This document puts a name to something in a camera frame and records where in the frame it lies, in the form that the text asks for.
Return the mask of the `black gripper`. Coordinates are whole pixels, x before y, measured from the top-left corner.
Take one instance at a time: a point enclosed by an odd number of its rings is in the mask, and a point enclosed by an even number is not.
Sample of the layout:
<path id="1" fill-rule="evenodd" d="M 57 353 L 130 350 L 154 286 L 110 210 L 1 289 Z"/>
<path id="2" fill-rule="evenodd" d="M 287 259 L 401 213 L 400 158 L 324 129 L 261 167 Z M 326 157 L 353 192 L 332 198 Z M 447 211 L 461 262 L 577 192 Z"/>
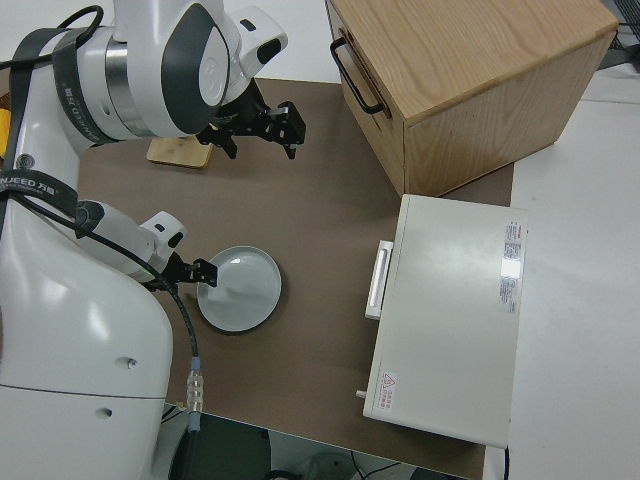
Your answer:
<path id="1" fill-rule="evenodd" d="M 177 253 L 172 253 L 168 263 L 161 272 L 160 279 L 153 279 L 148 282 L 148 290 L 168 291 L 169 288 L 176 289 L 181 282 L 184 283 L 203 283 L 211 288 L 217 286 L 218 268 L 204 259 L 196 259 L 194 263 L 186 263 Z"/>
<path id="2" fill-rule="evenodd" d="M 200 144 L 219 147 L 230 159 L 236 159 L 238 147 L 234 136 L 253 136 L 277 143 L 293 160 L 297 148 L 305 141 L 306 124 L 293 102 L 285 101 L 271 108 L 259 87 L 248 85 L 237 98 L 222 104 L 195 138 Z"/>

